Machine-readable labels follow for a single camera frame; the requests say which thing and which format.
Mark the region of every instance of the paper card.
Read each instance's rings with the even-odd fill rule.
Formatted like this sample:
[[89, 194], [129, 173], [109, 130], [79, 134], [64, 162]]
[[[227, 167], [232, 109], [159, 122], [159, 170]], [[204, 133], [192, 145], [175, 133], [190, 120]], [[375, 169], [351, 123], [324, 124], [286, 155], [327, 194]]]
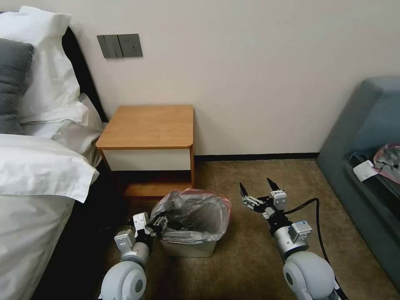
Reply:
[[366, 160], [357, 167], [354, 167], [353, 172], [361, 182], [378, 174], [370, 160]]

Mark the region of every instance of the black headboard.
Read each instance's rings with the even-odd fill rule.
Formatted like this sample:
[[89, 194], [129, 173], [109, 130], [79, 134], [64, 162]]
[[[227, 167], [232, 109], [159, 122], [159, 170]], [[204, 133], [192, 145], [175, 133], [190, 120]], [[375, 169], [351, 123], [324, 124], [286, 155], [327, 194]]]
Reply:
[[95, 84], [93, 83], [93, 79], [90, 74], [85, 57], [83, 56], [78, 41], [76, 40], [76, 37], [71, 28], [67, 28], [67, 31], [62, 38], [62, 42], [64, 52], [71, 61], [72, 67], [74, 68], [75, 76], [80, 86], [80, 92], [88, 95], [90, 101], [93, 103], [94, 107], [98, 111], [101, 120], [103, 122], [108, 122], [103, 107], [101, 106], [99, 95], [97, 94], [97, 90]]

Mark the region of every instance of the wall socket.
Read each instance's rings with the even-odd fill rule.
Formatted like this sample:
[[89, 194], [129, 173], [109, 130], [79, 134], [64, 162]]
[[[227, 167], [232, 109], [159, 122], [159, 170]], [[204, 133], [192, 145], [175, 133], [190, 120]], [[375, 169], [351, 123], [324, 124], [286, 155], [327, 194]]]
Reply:
[[142, 57], [142, 47], [138, 34], [98, 35], [104, 58]]
[[138, 34], [118, 35], [121, 45], [122, 55], [124, 57], [142, 57], [142, 47]]

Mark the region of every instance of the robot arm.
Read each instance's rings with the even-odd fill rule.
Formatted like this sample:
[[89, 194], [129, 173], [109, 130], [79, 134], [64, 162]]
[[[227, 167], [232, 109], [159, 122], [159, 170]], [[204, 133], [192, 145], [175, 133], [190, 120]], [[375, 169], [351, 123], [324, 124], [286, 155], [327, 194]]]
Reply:
[[249, 196], [240, 184], [242, 203], [262, 213], [270, 225], [270, 234], [285, 263], [283, 274], [289, 288], [299, 300], [340, 299], [335, 291], [335, 274], [330, 264], [318, 255], [306, 251], [312, 228], [307, 221], [292, 223], [284, 213], [288, 196], [268, 178], [272, 192], [267, 197]]
[[102, 300], [137, 300], [146, 289], [145, 268], [151, 254], [153, 239], [167, 227], [165, 215], [149, 224], [147, 213], [134, 215], [132, 229], [120, 231], [114, 241], [121, 252], [121, 260], [109, 269], [101, 284]]

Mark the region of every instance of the carpet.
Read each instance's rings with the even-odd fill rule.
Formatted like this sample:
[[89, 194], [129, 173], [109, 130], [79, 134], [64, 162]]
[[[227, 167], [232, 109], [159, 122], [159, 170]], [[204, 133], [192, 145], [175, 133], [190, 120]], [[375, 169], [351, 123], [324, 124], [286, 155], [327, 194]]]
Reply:
[[[147, 269], [145, 299], [296, 299], [283, 278], [283, 263], [263, 217], [240, 202], [239, 182], [249, 194], [270, 191], [270, 177], [289, 197], [287, 209], [318, 197], [322, 237], [342, 289], [351, 300], [400, 299], [387, 275], [358, 233], [314, 160], [199, 162], [196, 187], [227, 196], [232, 221], [210, 258], [168, 257], [158, 241]], [[129, 214], [150, 211], [152, 204], [132, 203]], [[315, 226], [315, 204], [290, 215], [314, 229], [310, 248], [322, 256]], [[110, 243], [104, 273], [119, 261]]]

